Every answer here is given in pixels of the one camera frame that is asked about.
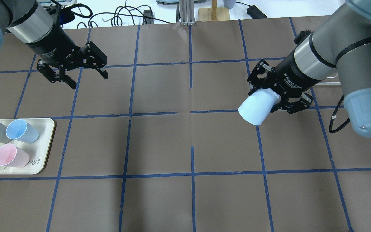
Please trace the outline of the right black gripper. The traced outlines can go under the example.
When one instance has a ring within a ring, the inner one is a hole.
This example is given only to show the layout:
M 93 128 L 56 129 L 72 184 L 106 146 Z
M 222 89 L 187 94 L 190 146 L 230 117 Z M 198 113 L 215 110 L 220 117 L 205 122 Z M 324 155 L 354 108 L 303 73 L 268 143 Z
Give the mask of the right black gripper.
M 247 95 L 252 95 L 259 89 L 271 89 L 281 96 L 270 113 L 277 110 L 286 111 L 294 114 L 307 110 L 314 102 L 314 97 L 303 93 L 321 82 L 304 74 L 298 67 L 294 54 L 290 53 L 281 63 L 275 67 L 270 67 L 265 59 L 259 60 L 247 78 L 250 91 Z M 298 101 L 289 102 L 289 98 L 299 98 Z

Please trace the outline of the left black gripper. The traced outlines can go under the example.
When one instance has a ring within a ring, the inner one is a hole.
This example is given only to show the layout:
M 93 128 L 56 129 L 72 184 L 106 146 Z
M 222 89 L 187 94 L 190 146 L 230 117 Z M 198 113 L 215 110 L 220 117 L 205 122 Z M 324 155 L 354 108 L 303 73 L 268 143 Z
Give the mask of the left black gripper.
M 104 79 L 109 77 L 107 56 L 93 41 L 86 40 L 80 47 L 65 31 L 50 31 L 28 47 L 39 56 L 37 70 L 51 83 L 63 82 L 75 90 L 77 83 L 66 72 L 81 67 L 97 70 Z

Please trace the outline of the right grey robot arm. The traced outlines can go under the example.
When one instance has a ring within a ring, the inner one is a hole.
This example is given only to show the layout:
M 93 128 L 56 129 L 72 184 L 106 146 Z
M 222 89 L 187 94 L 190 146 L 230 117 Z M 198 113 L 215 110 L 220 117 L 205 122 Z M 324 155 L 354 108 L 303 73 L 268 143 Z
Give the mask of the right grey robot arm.
M 346 0 L 315 31 L 301 31 L 295 49 L 277 66 L 261 59 L 247 81 L 251 86 L 238 108 L 252 125 L 277 110 L 306 110 L 305 91 L 338 73 L 342 103 L 353 130 L 371 138 L 371 0 Z

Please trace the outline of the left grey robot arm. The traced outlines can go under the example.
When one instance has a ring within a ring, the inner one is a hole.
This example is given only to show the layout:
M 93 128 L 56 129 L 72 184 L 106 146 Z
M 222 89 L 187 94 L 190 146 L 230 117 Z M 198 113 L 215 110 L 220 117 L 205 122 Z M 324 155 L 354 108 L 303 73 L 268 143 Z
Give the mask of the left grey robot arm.
M 52 83 L 76 89 L 66 72 L 81 67 L 97 70 L 107 79 L 106 55 L 92 41 L 77 46 L 60 26 L 60 6 L 53 9 L 49 13 L 36 0 L 0 0 L 0 49 L 9 31 L 40 57 L 37 70 Z

